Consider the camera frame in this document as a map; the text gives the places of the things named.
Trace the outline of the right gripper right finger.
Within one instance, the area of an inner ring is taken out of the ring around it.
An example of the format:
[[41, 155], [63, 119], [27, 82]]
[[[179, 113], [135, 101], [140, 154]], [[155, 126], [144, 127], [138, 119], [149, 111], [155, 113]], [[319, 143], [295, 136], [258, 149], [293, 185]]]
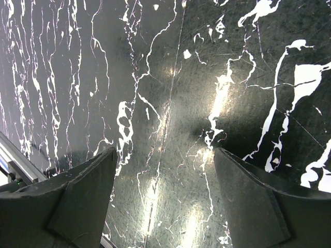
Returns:
[[214, 165], [234, 247], [330, 247], [330, 193], [291, 183], [217, 148]]

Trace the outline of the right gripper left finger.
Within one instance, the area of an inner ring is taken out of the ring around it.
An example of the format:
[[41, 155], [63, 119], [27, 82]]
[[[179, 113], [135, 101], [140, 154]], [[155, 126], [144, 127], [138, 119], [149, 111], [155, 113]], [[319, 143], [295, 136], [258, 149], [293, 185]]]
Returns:
[[100, 247], [117, 152], [43, 182], [1, 192], [1, 247]]

